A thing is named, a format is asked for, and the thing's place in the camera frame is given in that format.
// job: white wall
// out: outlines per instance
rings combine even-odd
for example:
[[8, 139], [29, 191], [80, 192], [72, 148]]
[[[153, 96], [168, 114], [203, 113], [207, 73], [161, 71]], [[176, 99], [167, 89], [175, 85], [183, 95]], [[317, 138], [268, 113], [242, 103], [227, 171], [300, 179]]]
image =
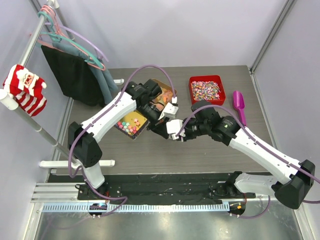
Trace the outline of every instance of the white wall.
[[[0, 83], [17, 64], [38, 17], [26, 0], [2, 1], [0, 8]], [[52, 74], [41, 49], [37, 48], [26, 66], [47, 83], [47, 106], [34, 119], [53, 136], [58, 135], [67, 98]], [[48, 172], [39, 168], [41, 160], [52, 157], [52, 147], [18, 115], [0, 104], [0, 233], [3, 240], [22, 239], [29, 217], [30, 199], [36, 182]]]
[[[277, 145], [286, 154], [316, 165], [320, 178], [320, 1], [300, 0], [256, 71]], [[320, 200], [314, 184], [307, 200]], [[320, 206], [308, 205], [320, 239]]]
[[251, 66], [286, 0], [63, 0], [70, 27], [109, 58], [145, 64]]

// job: clothing rack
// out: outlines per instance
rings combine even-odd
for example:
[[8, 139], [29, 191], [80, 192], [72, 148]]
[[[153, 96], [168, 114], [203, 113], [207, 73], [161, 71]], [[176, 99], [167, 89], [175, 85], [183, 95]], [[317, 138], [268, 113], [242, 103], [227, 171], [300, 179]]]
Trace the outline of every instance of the clothing rack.
[[[32, 6], [34, 7], [34, 9], [37, 12], [40, 10], [35, 7], [37, 5], [39, 6], [39, 2], [37, 0], [30, 0], [30, 3], [32, 4]], [[58, 2], [56, 0], [48, 0], [46, 2], [46, 5], [55, 9], [58, 17], [60, 18], [62, 25], [64, 25], [65, 27], [68, 27], [65, 22], [65, 19], [63, 18], [62, 14], [61, 14], [61, 11], [59, 10]], [[40, 15], [39, 20], [38, 20], [38, 24], [37, 24], [34, 32], [32, 33], [32, 35], [27, 43], [27, 46], [24, 49], [23, 54], [21, 55], [20, 60], [18, 61], [19, 65], [25, 66], [27, 64], [27, 62], [30, 58], [30, 55], [36, 45], [36, 42], [37, 42], [38, 37], [40, 35], [40, 32], [45, 25], [46, 19], [47, 18], [45, 16]], [[70, 39], [74, 39], [74, 36], [71, 32], [67, 32], [67, 33], [68, 33], [68, 36], [70, 37]], [[120, 85], [123, 83], [123, 79], [115, 80], [115, 83], [117, 85]], [[66, 158], [69, 157], [70, 151], [66, 147], [62, 146], [58, 140], [56, 140], [53, 136], [51, 136], [31, 116], [29, 116], [25, 111], [23, 111], [18, 106], [18, 103], [14, 99], [12, 99], [8, 95], [8, 93], [3, 89], [0, 89], [0, 102], [2, 104], [4, 104], [9, 110], [16, 112], [16, 114], [18, 114], [20, 116], [20, 118], [22, 118], [26, 123], [28, 123], [36, 132], [38, 132], [45, 140], [47, 140], [58, 152], [63, 154]], [[67, 108], [71, 109], [72, 103], [73, 103], [73, 99], [69, 98]], [[59, 153], [58, 154], [54, 153], [53, 159], [58, 160]], [[104, 167], [112, 167], [115, 164], [114, 160], [101, 160], [101, 162], [103, 163], [102, 165]], [[72, 157], [72, 163], [73, 163], [73, 165], [79, 165], [78, 161], [74, 157]], [[42, 161], [40, 166], [43, 168], [65, 168], [67, 166], [67, 161], [59, 161], [59, 163], [57, 163], [57, 161]]]

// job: teal hanger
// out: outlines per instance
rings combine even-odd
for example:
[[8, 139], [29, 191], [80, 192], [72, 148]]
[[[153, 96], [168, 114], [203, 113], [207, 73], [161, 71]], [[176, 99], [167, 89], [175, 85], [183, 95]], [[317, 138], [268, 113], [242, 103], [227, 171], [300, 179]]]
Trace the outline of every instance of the teal hanger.
[[68, 41], [69, 43], [72, 43], [73, 45], [76, 45], [78, 48], [80, 48], [81, 50], [83, 50], [84, 52], [86, 52], [88, 54], [88, 56], [90, 58], [92, 58], [92, 60], [88, 59], [88, 60], [84, 60], [85, 62], [89, 63], [89, 64], [95, 64], [97, 65], [99, 68], [103, 69], [104, 66], [102, 65], [102, 63], [98, 60], [98, 58], [93, 55], [91, 52], [89, 52], [88, 50], [86, 50], [84, 47], [80, 46], [78, 43], [72, 41], [71, 39], [67, 38], [67, 37], [64, 37], [64, 36], [61, 36], [61, 35], [58, 35], [58, 34], [55, 34], [55, 33], [52, 33], [52, 32], [41, 32], [41, 34], [46, 34], [46, 35], [49, 35], [50, 37], [54, 37], [54, 38], [61, 38], [63, 40], [66, 40]]
[[[41, 15], [43, 15], [51, 23], [51, 25], [48, 26], [50, 31], [53, 32], [53, 33], [56, 32], [55, 29], [54, 29], [54, 21], [52, 20], [52, 18], [48, 14], [46, 14], [45, 12], [39, 11], [38, 12], [38, 17], [40, 17]], [[58, 42], [58, 43], [61, 42], [61, 40], [62, 40], [61, 37], [50, 36], [50, 38], [51, 38], [51, 40], [53, 42]]]

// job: santa claus sock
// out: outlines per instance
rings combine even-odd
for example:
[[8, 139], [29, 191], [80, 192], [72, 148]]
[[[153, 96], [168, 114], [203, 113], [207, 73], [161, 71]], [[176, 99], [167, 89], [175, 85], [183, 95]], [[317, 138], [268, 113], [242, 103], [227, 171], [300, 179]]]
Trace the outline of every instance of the santa claus sock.
[[19, 106], [30, 116], [36, 116], [46, 106], [42, 95], [45, 81], [21, 65], [14, 65], [3, 83], [3, 89], [15, 97]]

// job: colorful candy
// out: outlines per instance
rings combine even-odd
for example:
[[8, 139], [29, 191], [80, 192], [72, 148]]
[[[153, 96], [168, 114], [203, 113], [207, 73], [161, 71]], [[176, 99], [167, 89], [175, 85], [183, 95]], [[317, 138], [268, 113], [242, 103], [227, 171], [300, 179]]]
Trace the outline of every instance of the colorful candy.
[[134, 122], [136, 126], [132, 126], [130, 122], [125, 122], [125, 121], [123, 122], [118, 121], [115, 126], [130, 135], [134, 135], [137, 133], [139, 126], [141, 125], [138, 119], [134, 119]]
[[220, 88], [214, 81], [193, 81], [191, 83], [193, 98], [196, 101], [220, 99]]

